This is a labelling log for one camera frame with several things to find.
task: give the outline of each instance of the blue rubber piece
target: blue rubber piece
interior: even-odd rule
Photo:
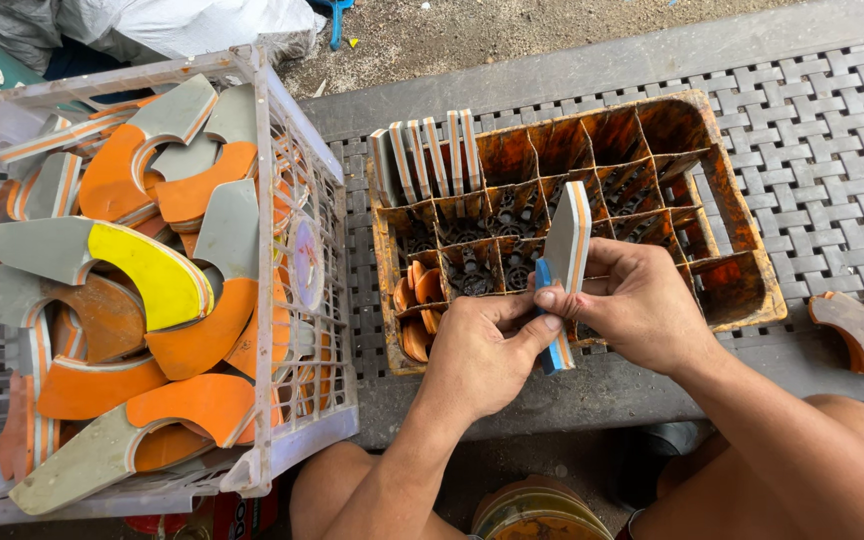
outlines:
[[[333,50],[339,50],[342,46],[342,10],[351,8],[355,0],[308,0],[312,4],[332,8],[332,40],[328,46]]]
[[[543,259],[535,262],[535,290],[547,288],[552,285],[552,276],[549,275],[549,267]],[[536,307],[535,311],[539,315],[546,313],[545,309]],[[572,351],[569,349],[569,342],[565,339],[556,339],[549,345],[547,349],[539,353],[538,359],[542,363],[542,372],[546,375],[554,375],[559,373],[566,367],[566,359],[571,358]]]

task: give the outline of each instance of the man's right hand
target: man's right hand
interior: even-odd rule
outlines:
[[[664,375],[722,351],[665,249],[591,238],[585,276],[582,292],[544,287],[535,304],[589,325],[626,360]]]

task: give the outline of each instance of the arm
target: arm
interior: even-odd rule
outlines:
[[[534,310],[528,294],[452,302],[405,422],[326,538],[420,536],[459,438],[519,394],[536,356],[558,335],[562,319],[552,314],[515,330]]]
[[[806,537],[864,540],[861,435],[729,354],[665,250],[593,238],[586,275],[600,278],[572,295],[546,287],[535,302],[591,326],[630,362],[680,385]]]

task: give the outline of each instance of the leg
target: leg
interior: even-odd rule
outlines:
[[[841,396],[805,399],[864,437],[864,403]],[[636,540],[735,538],[799,539],[802,534],[734,448],[717,456],[635,520]]]
[[[294,540],[322,538],[378,460],[377,455],[349,442],[336,443],[313,455],[292,488],[289,517]],[[466,535],[431,512],[421,538],[465,539]]]

